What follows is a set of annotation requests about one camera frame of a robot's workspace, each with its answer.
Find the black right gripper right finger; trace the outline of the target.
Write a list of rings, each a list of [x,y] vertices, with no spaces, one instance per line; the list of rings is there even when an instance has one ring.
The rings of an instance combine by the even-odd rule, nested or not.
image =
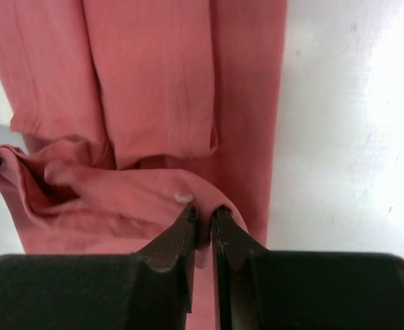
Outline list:
[[[404,259],[272,251],[218,208],[211,218],[218,329],[404,329]]]

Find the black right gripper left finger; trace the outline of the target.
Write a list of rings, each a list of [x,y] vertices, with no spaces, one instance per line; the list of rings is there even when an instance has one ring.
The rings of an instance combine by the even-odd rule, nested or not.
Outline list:
[[[198,216],[131,254],[0,256],[0,329],[184,329]]]

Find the pink red t-shirt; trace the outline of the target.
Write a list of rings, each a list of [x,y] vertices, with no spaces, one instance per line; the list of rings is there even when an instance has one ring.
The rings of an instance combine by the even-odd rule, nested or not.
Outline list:
[[[28,254],[133,252],[194,202],[190,329],[215,328],[209,219],[268,227],[285,1],[0,1],[0,191]]]

